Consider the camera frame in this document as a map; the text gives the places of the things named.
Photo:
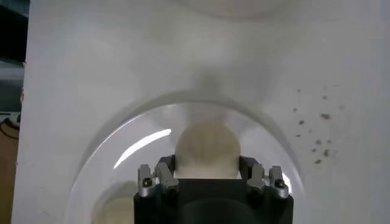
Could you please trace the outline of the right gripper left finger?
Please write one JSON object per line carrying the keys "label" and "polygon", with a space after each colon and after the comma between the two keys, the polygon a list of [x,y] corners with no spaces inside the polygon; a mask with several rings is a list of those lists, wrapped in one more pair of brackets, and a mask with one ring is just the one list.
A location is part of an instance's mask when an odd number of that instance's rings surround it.
{"label": "right gripper left finger", "polygon": [[163,195],[176,195],[179,191],[179,180],[174,177],[176,169],[175,155],[161,157],[154,172],[147,164],[138,168],[138,195],[152,197],[159,188]]}

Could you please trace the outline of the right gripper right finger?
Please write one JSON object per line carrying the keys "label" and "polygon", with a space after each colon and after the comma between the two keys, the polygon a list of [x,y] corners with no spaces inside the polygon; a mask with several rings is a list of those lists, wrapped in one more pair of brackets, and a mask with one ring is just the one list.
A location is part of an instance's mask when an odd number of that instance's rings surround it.
{"label": "right gripper right finger", "polygon": [[269,189],[275,198],[288,198],[289,186],[283,179],[283,172],[280,166],[272,166],[268,175],[265,169],[256,159],[240,156],[239,157],[239,174],[250,189],[263,195],[266,189]]}

